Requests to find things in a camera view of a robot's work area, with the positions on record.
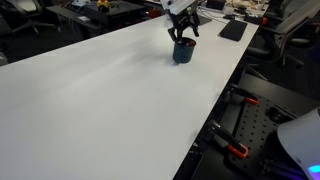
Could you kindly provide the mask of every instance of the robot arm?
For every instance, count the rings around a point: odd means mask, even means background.
[[[197,0],[161,0],[161,3],[173,23],[173,27],[168,29],[168,32],[174,42],[181,42],[183,31],[188,27],[193,29],[196,37],[199,36]]]

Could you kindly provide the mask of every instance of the white robot part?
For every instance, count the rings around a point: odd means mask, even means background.
[[[278,128],[283,148],[309,179],[320,179],[320,108]]]
[[[194,2],[195,0],[161,0],[163,9],[170,10],[174,15],[178,15]]]

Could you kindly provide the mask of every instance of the chair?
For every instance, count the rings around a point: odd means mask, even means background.
[[[289,48],[299,48],[299,49],[311,49],[316,47],[318,44],[318,36],[315,29],[312,26],[304,25],[302,28],[295,32],[291,39],[287,42],[287,48],[284,54],[284,61],[290,60],[296,64],[296,68],[301,68],[304,63],[298,58],[291,55]]]
[[[280,61],[280,65],[284,66],[286,63],[285,47],[287,42],[295,31],[316,15],[319,9],[319,0],[308,0],[277,27],[260,27],[259,32],[252,39],[246,50],[245,58],[249,62],[247,63],[249,64],[247,70],[257,77],[267,80],[250,63],[257,62],[261,64]]]
[[[37,35],[39,35],[39,31],[36,28],[36,26],[46,26],[46,27],[52,27],[55,28],[53,24],[48,23],[40,23],[31,20],[34,16],[39,16],[43,8],[39,4],[37,0],[5,0],[7,3],[10,3],[10,5],[7,5],[7,8],[5,8],[6,11],[9,11],[9,13],[20,13],[20,15],[27,19],[27,22],[23,24],[22,26],[13,29],[12,32],[16,33],[18,31],[21,31],[23,29],[26,29],[28,27],[32,27],[33,30],[36,32]]]
[[[282,3],[278,2],[274,5],[270,4],[268,10],[264,14],[264,17],[282,21],[286,8],[291,3],[291,1],[292,0],[282,0]]]

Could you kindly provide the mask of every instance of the white tabletop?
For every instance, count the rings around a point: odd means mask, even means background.
[[[188,64],[162,16],[1,67],[0,179],[172,179],[258,27],[224,26]]]

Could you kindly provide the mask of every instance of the table leg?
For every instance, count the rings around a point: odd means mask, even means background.
[[[80,28],[82,39],[83,40],[90,39],[90,32],[89,32],[88,28],[86,28],[80,24],[78,24],[78,26]]]
[[[68,27],[70,28],[70,29],[68,30],[68,28],[65,28],[65,27],[64,27],[64,24],[62,23],[62,20],[61,20],[59,14],[57,14],[57,17],[58,17],[58,20],[59,20],[59,22],[60,22],[60,27],[61,27],[60,30],[59,30],[59,28],[58,28],[58,31],[59,31],[60,33],[65,34],[68,38],[71,38],[71,40],[72,40],[74,43],[76,43],[77,40],[76,40],[75,37],[73,36],[73,34],[72,34],[73,32],[71,32],[71,31],[73,31],[73,30],[71,29],[71,26],[70,26],[70,20],[68,19]]]

